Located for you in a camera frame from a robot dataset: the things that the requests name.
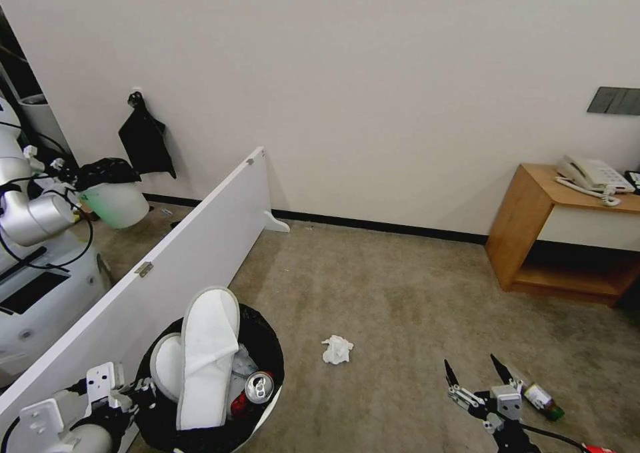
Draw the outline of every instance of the slipper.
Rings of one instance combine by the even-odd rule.
[[[179,333],[169,333],[153,347],[149,369],[158,390],[178,403],[182,384],[182,343]]]
[[[225,423],[227,389],[238,351],[240,308],[226,288],[197,294],[182,322],[182,375],[176,429],[212,428]]]

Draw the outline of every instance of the black plastic bag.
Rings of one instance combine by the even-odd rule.
[[[163,138],[165,124],[151,116],[140,92],[129,96],[129,104],[133,113],[118,134],[131,165],[138,173],[169,172],[175,178],[171,155]]]
[[[104,158],[97,162],[83,165],[71,180],[78,191],[101,183],[133,183],[142,181],[125,159]]]
[[[151,376],[149,360],[155,344],[166,334],[180,332],[182,321],[182,318],[176,320],[155,339],[142,358],[136,381]],[[245,345],[260,370],[273,374],[275,395],[285,379],[284,359],[278,337],[259,312],[244,304],[240,304],[238,342]],[[267,403],[255,405],[251,415],[243,420],[228,420],[216,428],[177,431],[177,404],[162,395],[159,390],[157,395],[155,407],[141,409],[135,416],[135,423],[149,446],[167,453],[172,453],[174,448],[184,453],[231,452],[249,439],[262,413],[273,401],[272,397]]]

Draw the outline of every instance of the tissue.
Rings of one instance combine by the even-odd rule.
[[[331,335],[331,338],[324,340],[322,344],[328,345],[327,351],[322,354],[325,363],[338,364],[349,361],[349,351],[353,348],[353,343],[346,341],[342,336]]]

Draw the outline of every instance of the white telephone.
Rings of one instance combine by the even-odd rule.
[[[562,175],[556,177],[558,183],[600,198],[608,207],[620,203],[619,199],[613,198],[613,194],[635,191],[631,183],[601,160],[565,155],[558,162],[557,170]]]

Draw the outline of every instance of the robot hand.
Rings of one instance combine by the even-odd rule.
[[[124,385],[122,366],[108,362],[23,408],[5,433],[2,453],[116,453],[135,414],[154,403],[150,378]]]
[[[522,381],[515,381],[509,369],[491,355],[493,365],[503,381],[488,391],[471,393],[462,388],[449,362],[445,360],[445,372],[449,384],[449,397],[470,415],[482,420],[485,430],[493,436],[498,453],[540,453],[531,443],[525,430],[550,436],[575,446],[583,453],[615,453],[606,448],[587,446],[570,438],[534,428],[522,423]]]

